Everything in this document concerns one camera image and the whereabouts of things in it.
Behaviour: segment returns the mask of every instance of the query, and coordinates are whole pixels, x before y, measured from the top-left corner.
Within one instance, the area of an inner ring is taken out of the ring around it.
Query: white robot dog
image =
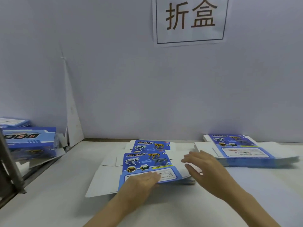
[[[140,159],[140,158],[127,159],[127,160],[125,160],[125,163],[126,163],[127,165],[130,165],[129,162],[131,162],[132,164],[134,164],[134,165],[136,166],[136,163],[135,163],[135,162],[140,163],[140,162],[138,161],[139,159]]]
[[[145,150],[146,146],[138,145],[138,146],[135,146],[135,147],[134,147],[135,150],[138,150],[138,148],[139,148],[140,151],[141,151],[141,150]]]

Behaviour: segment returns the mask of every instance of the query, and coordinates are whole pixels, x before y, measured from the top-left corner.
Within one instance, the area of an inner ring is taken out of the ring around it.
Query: assembled blue box
[[[28,119],[0,118],[0,128],[29,126],[31,122]]]
[[[56,156],[59,139],[55,127],[2,128],[2,132],[16,160]]]

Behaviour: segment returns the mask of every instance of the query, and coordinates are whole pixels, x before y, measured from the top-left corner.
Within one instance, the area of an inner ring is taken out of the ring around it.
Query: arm
[[[125,216],[145,202],[160,178],[156,172],[130,177],[115,197],[83,227],[117,226]]]
[[[249,227],[280,227],[280,225],[232,178],[228,171],[210,154],[190,152],[183,163],[199,167],[200,175],[191,165],[185,167],[190,175],[208,192],[227,202]]]

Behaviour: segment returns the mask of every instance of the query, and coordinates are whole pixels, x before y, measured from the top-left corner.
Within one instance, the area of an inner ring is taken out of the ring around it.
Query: black border
[[[222,37],[222,39],[210,39],[210,40],[199,40],[199,41],[219,41],[219,40],[223,40],[224,39],[225,26],[226,26],[226,18],[227,18],[227,11],[228,11],[228,4],[229,4],[229,0],[227,0],[225,22],[224,22],[224,29],[223,29],[223,37]],[[176,42],[158,43],[157,0],[156,0],[156,33],[157,33],[157,44],[173,44],[173,43],[184,43],[184,42],[197,42],[197,41],[176,41]]]

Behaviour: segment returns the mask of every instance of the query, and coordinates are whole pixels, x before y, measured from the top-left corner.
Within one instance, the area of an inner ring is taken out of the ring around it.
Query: hand
[[[192,163],[202,170],[200,175],[191,165],[185,164],[190,175],[208,192],[227,202],[234,194],[244,190],[212,155],[200,151],[184,155],[183,163]]]
[[[131,176],[112,200],[122,207],[127,215],[145,202],[160,178],[157,172]]]

